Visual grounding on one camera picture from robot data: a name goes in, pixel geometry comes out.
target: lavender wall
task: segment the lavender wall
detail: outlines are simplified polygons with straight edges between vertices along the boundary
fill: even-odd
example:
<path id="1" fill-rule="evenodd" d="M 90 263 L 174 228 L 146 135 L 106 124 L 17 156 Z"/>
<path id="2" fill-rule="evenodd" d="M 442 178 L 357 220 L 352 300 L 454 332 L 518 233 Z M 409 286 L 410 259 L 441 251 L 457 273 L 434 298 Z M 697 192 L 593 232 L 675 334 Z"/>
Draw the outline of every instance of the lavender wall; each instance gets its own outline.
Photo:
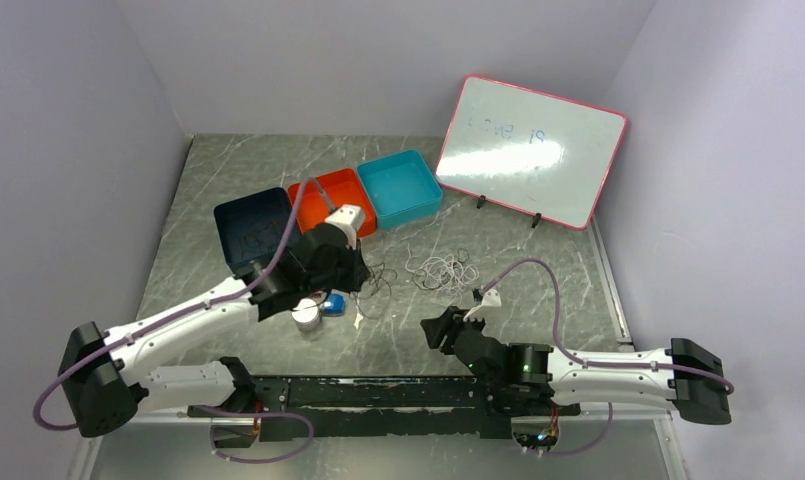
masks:
<path id="1" fill-rule="evenodd" d="M 119 0 L 191 132 L 442 135 L 469 73 L 598 102 L 655 0 Z"/>
<path id="2" fill-rule="evenodd" d="M 0 0 L 0 479 L 65 476 L 31 405 L 72 328 L 134 318 L 186 146 L 113 0 Z"/>
<path id="3" fill-rule="evenodd" d="M 639 347 L 690 337 L 733 423 L 694 479 L 805 479 L 805 1 L 659 1 L 605 105 L 632 126 L 599 216 Z"/>

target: blue object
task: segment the blue object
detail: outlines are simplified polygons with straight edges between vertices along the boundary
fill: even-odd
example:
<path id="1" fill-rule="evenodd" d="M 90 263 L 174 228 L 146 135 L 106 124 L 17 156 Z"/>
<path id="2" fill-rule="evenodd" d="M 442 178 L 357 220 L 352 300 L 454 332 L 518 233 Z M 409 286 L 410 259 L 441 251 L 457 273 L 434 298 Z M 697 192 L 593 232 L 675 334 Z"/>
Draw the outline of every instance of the blue object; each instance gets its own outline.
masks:
<path id="1" fill-rule="evenodd" d="M 440 210 L 443 191 L 416 150 L 362 163 L 356 171 L 378 228 L 387 230 Z"/>
<path id="2" fill-rule="evenodd" d="M 214 208 L 222 253 L 232 272 L 252 260 L 264 266 L 269 263 L 291 211 L 287 192 L 278 187 Z M 292 247 L 301 237 L 294 227 L 287 244 Z"/>
<path id="3" fill-rule="evenodd" d="M 343 315 L 343 309 L 346 302 L 343 301 L 343 295 L 339 293 L 332 293 L 322 304 L 322 312 L 325 315 L 335 316 Z"/>

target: plastic container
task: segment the plastic container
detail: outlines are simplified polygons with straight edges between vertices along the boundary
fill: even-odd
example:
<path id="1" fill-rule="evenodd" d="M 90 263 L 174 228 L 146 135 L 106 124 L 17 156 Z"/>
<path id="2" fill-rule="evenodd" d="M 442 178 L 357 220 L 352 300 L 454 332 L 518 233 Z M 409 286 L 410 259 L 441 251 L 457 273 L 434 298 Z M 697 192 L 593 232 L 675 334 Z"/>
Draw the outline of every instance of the plastic container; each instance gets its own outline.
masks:
<path id="1" fill-rule="evenodd" d="M 284 227 L 292 210 L 287 192 L 280 187 L 214 208 L 222 253 L 232 272 L 252 260 L 262 265 L 269 263 L 284 235 Z M 301 237 L 299 229 L 294 228 L 287 244 L 293 246 Z"/>
<path id="2" fill-rule="evenodd" d="M 440 210 L 443 191 L 416 150 L 362 163 L 358 165 L 358 177 L 382 230 Z"/>
<path id="3" fill-rule="evenodd" d="M 339 293 L 329 293 L 328 298 L 320 305 L 320 311 L 323 315 L 338 317 L 343 315 L 346 308 L 346 301 L 343 300 L 343 295 Z"/>
<path id="4" fill-rule="evenodd" d="M 375 232 L 376 229 L 376 215 L 370 200 L 367 198 L 367 193 L 361 186 L 358 180 L 358 175 L 351 168 L 344 168 L 325 175 L 317 177 L 317 182 L 323 187 L 325 193 L 331 198 L 331 201 L 336 206 L 344 204 L 357 205 L 364 210 L 366 219 L 364 224 L 358 230 L 358 237 L 366 237 L 367 235 Z M 296 192 L 299 190 L 299 184 L 294 183 L 287 187 L 287 196 L 290 198 L 291 204 L 296 199 Z M 309 182 L 305 186 L 305 193 L 302 195 L 302 205 L 296 214 L 296 221 L 299 222 L 299 228 L 302 232 L 306 232 L 316 225 L 325 221 L 328 217 L 328 206 L 325 204 L 320 192 L 317 190 L 313 182 Z"/>

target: gray table top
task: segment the gray table top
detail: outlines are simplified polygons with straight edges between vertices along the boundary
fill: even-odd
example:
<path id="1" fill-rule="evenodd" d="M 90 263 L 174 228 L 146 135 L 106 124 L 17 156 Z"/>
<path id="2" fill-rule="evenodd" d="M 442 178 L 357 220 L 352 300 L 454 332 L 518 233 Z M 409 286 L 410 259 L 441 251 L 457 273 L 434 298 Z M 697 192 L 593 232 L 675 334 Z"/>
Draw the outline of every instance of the gray table top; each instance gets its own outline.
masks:
<path id="1" fill-rule="evenodd" d="M 199 135 L 195 138 L 138 314 L 145 318 L 192 298 L 230 275 L 213 209 L 268 188 L 285 188 L 306 175 L 321 175 L 405 149 L 422 153 L 432 170 L 442 144 L 435 137 Z M 224 333 L 188 350 L 178 364 L 239 357 L 254 374 L 438 375 L 464 374 L 452 357 L 429 350 L 419 321 L 443 312 L 452 299 L 420 290 L 405 269 L 410 248 L 419 265 L 431 255 L 469 252 L 485 283 L 505 266 L 538 257 L 554 268 L 562 286 L 563 337 L 572 348 L 616 351 L 607 282 L 588 231 L 541 222 L 444 189 L 440 212 L 363 239 L 368 265 L 384 262 L 386 287 L 361 301 L 370 318 L 355 327 L 354 302 L 342 317 L 325 318 L 314 332 L 297 330 L 289 313 L 248 330 Z M 524 265 L 499 284 L 502 319 L 485 333 L 503 342 L 551 343 L 553 290 L 542 269 Z M 462 307 L 473 305 L 471 294 Z"/>

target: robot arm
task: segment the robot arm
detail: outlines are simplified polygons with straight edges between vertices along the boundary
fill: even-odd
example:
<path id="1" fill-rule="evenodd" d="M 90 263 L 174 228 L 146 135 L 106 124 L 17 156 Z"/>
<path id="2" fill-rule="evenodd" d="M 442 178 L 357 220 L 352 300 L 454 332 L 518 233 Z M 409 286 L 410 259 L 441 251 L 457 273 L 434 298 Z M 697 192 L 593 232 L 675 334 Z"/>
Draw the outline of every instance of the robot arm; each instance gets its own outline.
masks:
<path id="1" fill-rule="evenodd" d="M 420 323 L 429 347 L 457 357 L 506 411 L 631 403 L 677 410 L 683 420 L 694 423 L 731 422 L 728 392 L 709 377 L 723 377 L 722 363 L 696 343 L 674 338 L 670 348 L 633 353 L 569 350 L 581 359 L 577 362 L 549 345 L 505 345 L 485 336 L 484 316 L 498 316 L 500 306 L 499 293 L 491 289 L 470 310 L 450 306 L 440 317 Z M 695 368 L 709 376 L 657 368 L 663 365 Z"/>
<path id="2" fill-rule="evenodd" d="M 320 290 L 360 290 L 368 270 L 356 232 L 364 222 L 360 207 L 344 205 L 325 223 L 305 232 L 285 251 L 274 270 L 251 291 L 213 305 L 211 300 L 244 291 L 262 267 L 252 264 L 205 293 L 152 317 L 104 332 L 92 322 L 70 335 L 60 372 L 94 350 L 127 338 L 129 342 L 92 362 L 63 383 L 81 435 L 109 433 L 137 412 L 187 405 L 227 405 L 242 410 L 254 399 L 252 378 L 236 358 L 200 366 L 161 366 L 211 336 L 247 328 L 295 308 Z M 207 308 L 187 314 L 137 338 L 136 332 L 185 307 Z"/>

